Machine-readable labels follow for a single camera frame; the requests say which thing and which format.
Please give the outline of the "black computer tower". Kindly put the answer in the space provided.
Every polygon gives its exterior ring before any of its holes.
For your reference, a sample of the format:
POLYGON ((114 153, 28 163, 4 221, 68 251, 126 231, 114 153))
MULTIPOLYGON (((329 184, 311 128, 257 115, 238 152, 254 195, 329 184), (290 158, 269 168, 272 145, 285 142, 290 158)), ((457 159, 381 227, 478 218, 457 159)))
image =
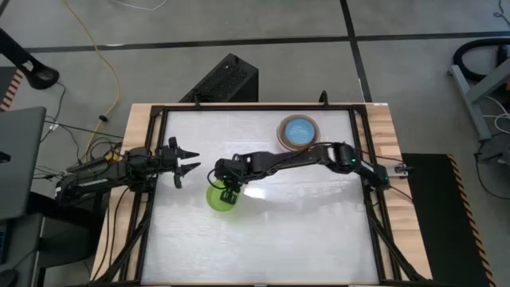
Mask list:
POLYGON ((179 102, 258 102, 259 69, 229 53, 179 102))

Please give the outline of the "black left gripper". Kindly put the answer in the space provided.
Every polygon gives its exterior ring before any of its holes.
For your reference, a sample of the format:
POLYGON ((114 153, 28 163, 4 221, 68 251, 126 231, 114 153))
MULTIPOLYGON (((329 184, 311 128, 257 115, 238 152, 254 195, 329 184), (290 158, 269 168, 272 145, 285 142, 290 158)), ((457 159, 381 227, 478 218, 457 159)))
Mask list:
POLYGON ((200 163, 189 163, 179 165, 180 159, 190 159, 198 157, 199 153, 192 151, 185 151, 181 149, 175 137, 171 137, 168 140, 168 145, 165 145, 160 150, 160 155, 163 157, 163 167, 168 169, 174 174, 174 185, 177 189, 182 188, 182 177, 188 172, 192 171, 196 167, 200 166, 200 163))

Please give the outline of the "grey laptop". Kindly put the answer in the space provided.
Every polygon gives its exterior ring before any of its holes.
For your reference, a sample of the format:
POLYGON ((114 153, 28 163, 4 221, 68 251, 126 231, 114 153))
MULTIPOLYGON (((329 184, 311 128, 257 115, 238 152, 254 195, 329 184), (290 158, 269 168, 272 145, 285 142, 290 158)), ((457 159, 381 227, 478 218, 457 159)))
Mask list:
POLYGON ((0 163, 0 220, 25 213, 45 114, 44 107, 0 112, 0 152, 10 156, 0 163))

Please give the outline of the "small hazard-striped black mat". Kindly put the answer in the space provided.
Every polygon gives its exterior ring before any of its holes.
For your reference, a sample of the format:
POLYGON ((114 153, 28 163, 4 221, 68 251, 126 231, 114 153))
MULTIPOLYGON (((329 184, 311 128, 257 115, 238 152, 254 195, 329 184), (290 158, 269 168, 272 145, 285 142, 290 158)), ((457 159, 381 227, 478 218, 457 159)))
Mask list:
POLYGON ((23 81, 23 73, 14 67, 0 67, 0 112, 7 112, 23 81))

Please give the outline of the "black metal table frame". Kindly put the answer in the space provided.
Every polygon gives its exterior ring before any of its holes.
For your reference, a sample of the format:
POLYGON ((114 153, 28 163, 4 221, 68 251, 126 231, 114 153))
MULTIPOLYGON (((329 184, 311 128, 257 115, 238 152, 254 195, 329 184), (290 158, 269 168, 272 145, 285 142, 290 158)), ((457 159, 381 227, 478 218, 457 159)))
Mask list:
MULTIPOLYGON (((163 138, 163 104, 136 103, 131 106, 127 127, 124 133, 123 148, 138 146, 155 148, 163 138)), ((361 143, 372 160, 380 159, 389 163, 391 158, 399 158, 401 152, 391 119, 390 109, 386 103, 330 103, 323 100, 315 103, 173 103, 172 108, 184 108, 191 111, 206 111, 222 108, 233 110, 340 110, 353 108, 355 139, 361 143)), ((384 218, 383 225, 389 228, 395 244, 410 264, 424 277, 431 278, 429 259, 418 225, 418 216, 414 206, 409 203, 398 204, 402 195, 410 195, 411 189, 405 179, 394 178, 396 186, 392 191, 376 195, 380 201, 376 213, 384 218)), ((110 211, 104 219, 98 245, 98 254, 92 267, 92 277, 105 274, 109 258, 114 258, 124 247, 135 226, 143 217, 143 212, 150 210, 149 197, 146 195, 128 195, 123 188, 116 187, 111 192, 110 211)))

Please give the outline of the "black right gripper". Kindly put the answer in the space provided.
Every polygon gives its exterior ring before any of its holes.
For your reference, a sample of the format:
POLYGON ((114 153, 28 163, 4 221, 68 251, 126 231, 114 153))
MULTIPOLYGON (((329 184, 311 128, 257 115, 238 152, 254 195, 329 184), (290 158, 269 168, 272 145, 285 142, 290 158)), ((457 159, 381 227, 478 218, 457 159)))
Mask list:
POLYGON ((250 156, 248 154, 234 154, 231 159, 219 159, 214 165, 214 177, 229 185, 229 191, 224 190, 220 200, 230 205, 236 203, 236 196, 241 193, 241 186, 249 182, 250 156))

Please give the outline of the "white work surface sheet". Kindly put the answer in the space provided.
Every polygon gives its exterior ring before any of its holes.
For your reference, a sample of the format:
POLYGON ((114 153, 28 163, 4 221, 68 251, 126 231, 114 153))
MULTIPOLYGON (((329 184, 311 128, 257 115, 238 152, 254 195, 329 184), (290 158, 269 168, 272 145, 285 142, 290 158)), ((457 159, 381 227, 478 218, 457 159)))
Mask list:
POLYGON ((210 171, 220 158, 281 152, 286 111, 168 114, 165 135, 195 153, 176 188, 159 176, 143 267, 145 284, 375 283, 378 274, 357 174, 313 165, 245 186, 236 206, 213 210, 210 171))

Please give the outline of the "grey cabinet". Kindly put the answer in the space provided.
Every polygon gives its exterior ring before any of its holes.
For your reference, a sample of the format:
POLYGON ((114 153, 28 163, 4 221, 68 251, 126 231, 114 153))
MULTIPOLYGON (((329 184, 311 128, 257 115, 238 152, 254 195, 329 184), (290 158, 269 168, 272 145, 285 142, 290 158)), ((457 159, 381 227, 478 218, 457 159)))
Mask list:
POLYGON ((43 216, 30 214, 10 222, 6 261, 0 264, 0 287, 34 287, 43 216))

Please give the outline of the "green bowl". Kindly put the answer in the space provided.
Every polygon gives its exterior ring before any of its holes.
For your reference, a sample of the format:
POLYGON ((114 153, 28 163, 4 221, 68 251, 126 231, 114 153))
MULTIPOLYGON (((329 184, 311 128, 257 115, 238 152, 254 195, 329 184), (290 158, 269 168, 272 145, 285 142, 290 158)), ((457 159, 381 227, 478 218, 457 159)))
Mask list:
POLYGON ((230 186, 225 185, 222 180, 215 180, 206 191, 206 201, 209 206, 216 211, 232 210, 237 203, 238 197, 236 196, 236 203, 234 205, 227 204, 220 200, 220 195, 224 190, 230 191, 230 186))

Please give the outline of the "black hazard-striped floor mat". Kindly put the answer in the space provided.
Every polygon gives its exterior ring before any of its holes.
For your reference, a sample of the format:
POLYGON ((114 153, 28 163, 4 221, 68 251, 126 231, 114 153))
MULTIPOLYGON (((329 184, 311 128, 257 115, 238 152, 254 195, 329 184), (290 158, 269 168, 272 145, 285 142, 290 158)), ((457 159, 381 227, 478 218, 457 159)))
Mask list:
POLYGON ((496 287, 456 160, 447 154, 405 153, 430 271, 453 287, 496 287))

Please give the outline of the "blue bowl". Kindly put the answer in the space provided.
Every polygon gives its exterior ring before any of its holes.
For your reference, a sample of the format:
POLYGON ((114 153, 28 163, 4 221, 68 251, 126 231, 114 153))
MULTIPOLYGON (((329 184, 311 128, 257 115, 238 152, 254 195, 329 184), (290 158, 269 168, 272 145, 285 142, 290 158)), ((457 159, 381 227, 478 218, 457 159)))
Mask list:
POLYGON ((291 145, 312 144, 318 135, 319 129, 315 122, 307 117, 292 117, 284 124, 283 136, 291 145))

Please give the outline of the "grey metal frame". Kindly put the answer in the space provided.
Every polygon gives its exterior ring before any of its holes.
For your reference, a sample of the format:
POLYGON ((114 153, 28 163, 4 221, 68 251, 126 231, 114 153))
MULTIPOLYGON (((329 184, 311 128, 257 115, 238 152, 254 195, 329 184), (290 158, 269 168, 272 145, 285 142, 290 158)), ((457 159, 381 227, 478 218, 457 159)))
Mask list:
POLYGON ((453 79, 460 90, 465 107, 467 108, 475 129, 477 130, 479 140, 490 140, 492 138, 492 134, 485 122, 480 102, 483 98, 489 96, 504 82, 510 79, 510 58, 473 87, 469 85, 458 65, 451 65, 449 73, 453 76, 453 79))

